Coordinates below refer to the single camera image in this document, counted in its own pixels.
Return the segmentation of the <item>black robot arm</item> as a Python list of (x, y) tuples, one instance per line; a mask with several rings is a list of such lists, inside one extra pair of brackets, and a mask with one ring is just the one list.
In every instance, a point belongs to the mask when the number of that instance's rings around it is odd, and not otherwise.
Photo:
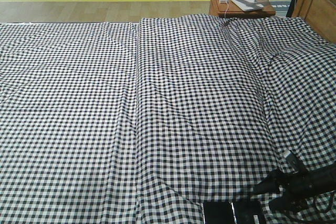
[(269, 202), (271, 211), (299, 212), (308, 208), (306, 199), (335, 191), (335, 163), (312, 171), (283, 173), (276, 169), (255, 185), (252, 194), (278, 194), (282, 196)]

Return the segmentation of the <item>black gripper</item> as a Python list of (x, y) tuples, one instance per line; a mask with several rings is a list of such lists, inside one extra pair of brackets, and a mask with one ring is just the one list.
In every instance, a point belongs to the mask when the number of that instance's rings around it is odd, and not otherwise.
[(318, 170), (313, 170), (307, 173), (285, 174), (275, 169), (253, 187), (252, 194), (279, 194), (279, 185), (281, 185), (285, 191), (281, 197), (269, 202), (270, 210), (300, 212), (309, 208), (306, 199), (313, 197), (317, 192), (316, 177), (318, 173)]

